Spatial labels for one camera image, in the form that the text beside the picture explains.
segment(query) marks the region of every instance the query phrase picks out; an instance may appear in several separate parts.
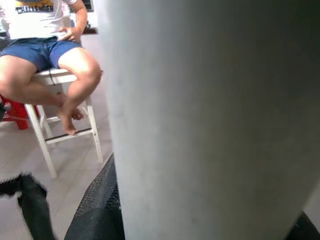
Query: black object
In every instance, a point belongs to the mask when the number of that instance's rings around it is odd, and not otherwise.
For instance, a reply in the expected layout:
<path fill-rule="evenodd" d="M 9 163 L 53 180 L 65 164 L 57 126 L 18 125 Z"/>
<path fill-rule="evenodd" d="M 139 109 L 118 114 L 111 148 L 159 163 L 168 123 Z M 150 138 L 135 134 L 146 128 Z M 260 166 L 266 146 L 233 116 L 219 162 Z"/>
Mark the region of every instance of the black object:
<path fill-rule="evenodd" d="M 46 189 L 31 175 L 19 175 L 0 183 L 0 197 L 20 193 L 18 204 L 34 240 L 56 240 L 51 227 Z"/>
<path fill-rule="evenodd" d="M 64 240 L 124 240 L 112 155 L 84 193 Z"/>
<path fill-rule="evenodd" d="M 302 212 L 285 240 L 320 240 L 320 234 L 308 216 Z"/>
<path fill-rule="evenodd" d="M 6 113 L 5 106 L 4 106 L 4 104 L 2 102 L 0 102 L 0 122 L 4 118 L 5 113 Z"/>
<path fill-rule="evenodd" d="M 0 32 L 0 54 L 11 42 L 7 32 Z"/>

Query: hand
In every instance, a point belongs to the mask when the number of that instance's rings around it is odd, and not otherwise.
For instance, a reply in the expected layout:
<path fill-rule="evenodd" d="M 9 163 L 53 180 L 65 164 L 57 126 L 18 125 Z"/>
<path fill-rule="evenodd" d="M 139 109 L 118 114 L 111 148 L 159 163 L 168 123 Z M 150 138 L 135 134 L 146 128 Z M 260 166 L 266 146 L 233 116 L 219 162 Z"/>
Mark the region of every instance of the hand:
<path fill-rule="evenodd" d="M 59 32 L 66 32 L 66 34 L 58 39 L 58 41 L 72 41 L 79 43 L 82 32 L 76 27 L 61 27 Z"/>
<path fill-rule="evenodd" d="M 0 15 L 1 15 L 2 18 L 6 17 L 6 12 L 2 8 L 0 9 Z"/>

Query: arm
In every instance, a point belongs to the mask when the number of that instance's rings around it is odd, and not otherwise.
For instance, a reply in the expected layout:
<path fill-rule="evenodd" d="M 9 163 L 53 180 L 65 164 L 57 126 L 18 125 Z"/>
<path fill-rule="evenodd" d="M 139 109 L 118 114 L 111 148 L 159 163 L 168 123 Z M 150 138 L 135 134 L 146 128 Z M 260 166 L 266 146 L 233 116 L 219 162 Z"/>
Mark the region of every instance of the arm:
<path fill-rule="evenodd" d="M 88 13 L 86 6 L 82 0 L 77 0 L 74 4 L 70 6 L 76 15 L 76 28 L 81 34 L 84 33 L 84 30 L 87 25 Z"/>
<path fill-rule="evenodd" d="M 82 0 L 77 0 L 74 4 L 70 5 L 76 15 L 76 26 L 75 27 L 61 27 L 60 32 L 66 32 L 66 34 L 59 38 L 58 41 L 74 41 L 80 42 L 81 35 L 84 33 L 86 28 L 88 13 L 86 6 Z"/>

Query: knee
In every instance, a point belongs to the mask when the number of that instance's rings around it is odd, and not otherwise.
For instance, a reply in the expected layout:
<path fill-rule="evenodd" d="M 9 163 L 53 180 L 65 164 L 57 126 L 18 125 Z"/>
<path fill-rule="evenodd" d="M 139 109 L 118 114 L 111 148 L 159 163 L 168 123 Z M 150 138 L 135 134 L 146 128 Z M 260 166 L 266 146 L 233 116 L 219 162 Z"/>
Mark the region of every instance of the knee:
<path fill-rule="evenodd" d="M 88 69 L 83 70 L 80 74 L 81 79 L 88 81 L 88 84 L 97 86 L 102 78 L 103 71 L 101 70 L 99 64 L 94 64 Z"/>
<path fill-rule="evenodd" d="M 13 84 L 14 81 L 7 77 L 0 76 L 0 94 L 10 99 L 17 92 L 17 88 Z"/>

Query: thigh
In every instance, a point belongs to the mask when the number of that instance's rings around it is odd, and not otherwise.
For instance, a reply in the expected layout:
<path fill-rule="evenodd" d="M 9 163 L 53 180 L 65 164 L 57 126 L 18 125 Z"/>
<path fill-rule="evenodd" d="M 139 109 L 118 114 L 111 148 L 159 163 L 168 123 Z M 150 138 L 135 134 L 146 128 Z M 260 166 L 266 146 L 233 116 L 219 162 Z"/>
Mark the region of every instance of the thigh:
<path fill-rule="evenodd" d="M 81 47 L 75 47 L 64 53 L 58 60 L 58 66 L 67 69 L 78 78 L 83 75 L 101 74 L 98 62 L 89 51 Z"/>
<path fill-rule="evenodd" d="M 16 61 L 20 61 L 19 59 L 26 60 L 28 62 L 33 63 L 37 71 L 42 71 L 50 67 L 49 58 L 46 56 L 46 51 L 43 48 L 43 43 L 39 39 L 34 38 L 24 38 L 18 39 L 6 47 L 1 56 L 12 56 L 17 58 Z"/>
<path fill-rule="evenodd" d="M 62 56 L 69 53 L 72 49 L 81 48 L 80 44 L 74 41 L 57 41 L 55 38 L 49 42 L 49 57 L 51 65 L 60 68 L 59 61 Z"/>
<path fill-rule="evenodd" d="M 37 72 L 34 63 L 11 55 L 0 57 L 0 82 L 28 84 Z"/>

